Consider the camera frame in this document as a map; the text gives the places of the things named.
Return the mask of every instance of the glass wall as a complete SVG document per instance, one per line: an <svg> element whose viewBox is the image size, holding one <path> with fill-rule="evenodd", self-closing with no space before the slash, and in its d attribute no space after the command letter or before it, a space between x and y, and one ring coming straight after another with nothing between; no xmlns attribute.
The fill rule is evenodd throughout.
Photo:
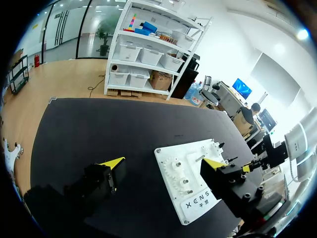
<svg viewBox="0 0 317 238"><path fill-rule="evenodd" d="M81 31L78 57L107 59L125 1L92 0Z"/></svg>
<svg viewBox="0 0 317 238"><path fill-rule="evenodd" d="M89 0L61 0L53 5L44 40L44 62L76 58L77 38Z"/></svg>
<svg viewBox="0 0 317 238"><path fill-rule="evenodd" d="M40 55L41 63L107 59L125 3L126 0L56 1L37 14L17 50L23 49L33 64L35 54Z"/></svg>

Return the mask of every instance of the blue screen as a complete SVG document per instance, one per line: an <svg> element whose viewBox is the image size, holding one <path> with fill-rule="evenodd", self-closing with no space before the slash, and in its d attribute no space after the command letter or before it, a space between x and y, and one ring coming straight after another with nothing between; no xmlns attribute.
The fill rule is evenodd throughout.
<svg viewBox="0 0 317 238"><path fill-rule="evenodd" d="M244 99L247 99L250 93L252 93L252 90L239 78L234 82L232 87L237 90Z"/></svg>

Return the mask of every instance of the computer monitor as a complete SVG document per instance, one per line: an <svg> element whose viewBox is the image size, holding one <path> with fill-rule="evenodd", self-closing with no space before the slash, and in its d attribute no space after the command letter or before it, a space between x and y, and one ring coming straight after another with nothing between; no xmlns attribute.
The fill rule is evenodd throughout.
<svg viewBox="0 0 317 238"><path fill-rule="evenodd" d="M250 93L252 93L252 90L244 82L242 82L240 78L234 82L232 87L237 90L244 99L247 99Z"/></svg>
<svg viewBox="0 0 317 238"><path fill-rule="evenodd" d="M268 113L267 109L264 109L263 112L260 113L260 118L264 125L267 127L268 131L273 130L276 126L276 122L272 118L272 116Z"/></svg>

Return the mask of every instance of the red fire extinguisher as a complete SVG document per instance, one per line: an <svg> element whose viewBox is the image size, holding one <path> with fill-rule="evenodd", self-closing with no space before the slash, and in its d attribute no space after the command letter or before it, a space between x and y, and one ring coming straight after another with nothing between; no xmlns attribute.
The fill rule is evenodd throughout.
<svg viewBox="0 0 317 238"><path fill-rule="evenodd" d="M34 55L34 66L40 66L40 55Z"/></svg>

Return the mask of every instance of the glass door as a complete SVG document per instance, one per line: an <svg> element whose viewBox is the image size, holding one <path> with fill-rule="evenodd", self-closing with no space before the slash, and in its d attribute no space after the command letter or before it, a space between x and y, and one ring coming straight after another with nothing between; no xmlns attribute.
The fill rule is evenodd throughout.
<svg viewBox="0 0 317 238"><path fill-rule="evenodd" d="M125 0L92 0L79 40L78 58L107 59Z"/></svg>
<svg viewBox="0 0 317 238"><path fill-rule="evenodd" d="M61 0L53 5L44 40L44 62L76 58L77 38L89 0Z"/></svg>

